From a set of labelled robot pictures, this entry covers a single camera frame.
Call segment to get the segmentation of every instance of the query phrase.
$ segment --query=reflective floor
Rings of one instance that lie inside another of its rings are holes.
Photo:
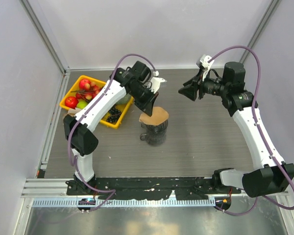
[[[229,211],[245,212],[254,199],[232,201]],[[264,198],[244,216],[226,215],[212,207],[102,208],[89,214],[76,208],[33,208],[26,230],[26,235],[80,234],[285,235],[287,231],[278,207]]]

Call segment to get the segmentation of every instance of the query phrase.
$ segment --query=red fruit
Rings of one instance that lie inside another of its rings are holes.
[[[80,94],[80,93],[76,93],[76,95],[75,95],[75,96],[76,96],[76,98],[77,98],[77,99],[82,99],[82,96],[81,96],[81,94]]]
[[[93,98],[93,94],[92,93],[85,94],[85,99],[91,100],[92,98]]]
[[[90,81],[88,79],[84,78],[79,82],[78,86],[82,90],[89,90],[90,89]]]
[[[65,106],[71,109],[75,109],[78,104],[78,99],[74,96],[69,96],[68,98],[65,99],[64,103],[65,103]]]

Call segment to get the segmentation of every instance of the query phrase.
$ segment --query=white backdrop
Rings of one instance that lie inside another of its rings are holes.
[[[159,68],[194,68],[202,54],[247,45],[270,0],[30,2],[35,11],[42,9],[39,17],[47,19],[44,27],[53,32],[71,69],[98,69],[114,67],[130,52],[145,55]],[[230,52],[216,63],[241,55]]]
[[[257,101],[263,122],[286,163],[294,163],[294,0],[281,1],[255,52],[262,65]],[[246,86],[254,92],[257,67],[251,55],[245,69]]]
[[[0,235],[37,171],[61,73],[19,1],[0,1]]]

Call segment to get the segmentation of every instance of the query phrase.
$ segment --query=yellow tray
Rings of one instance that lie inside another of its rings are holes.
[[[106,84],[106,82],[103,82],[103,81],[100,81],[100,80],[97,80],[97,79],[94,79],[92,77],[88,77],[88,76],[85,76],[85,75],[81,75],[77,79],[77,81],[74,83],[74,85],[71,87],[71,89],[66,93],[64,98],[61,100],[61,102],[59,104],[61,108],[66,109],[66,110],[70,109],[69,107],[65,106],[65,99],[67,97],[69,97],[69,96],[75,96],[75,92],[73,92],[73,91],[79,90],[79,86],[78,86],[79,82],[80,82],[80,80],[82,80],[84,78],[86,78],[86,79],[88,79],[90,81],[94,81],[96,83],[96,85],[99,86],[99,87],[104,87],[104,85]],[[128,101],[127,104],[116,105],[116,108],[121,111],[121,116],[120,116],[119,120],[115,124],[107,122],[107,118],[110,116],[108,113],[100,120],[100,123],[103,124],[103,125],[106,125],[108,127],[111,127],[113,129],[118,129],[118,127],[120,126],[120,124],[121,124],[127,110],[133,104],[133,102],[134,102],[134,98],[131,97],[131,99]]]

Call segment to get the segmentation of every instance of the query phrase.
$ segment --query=brown cloth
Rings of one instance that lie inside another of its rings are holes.
[[[166,121],[169,118],[169,114],[161,107],[153,107],[152,116],[149,117],[147,114],[142,113],[139,117],[139,122],[142,122],[146,125],[158,126],[162,122]]]

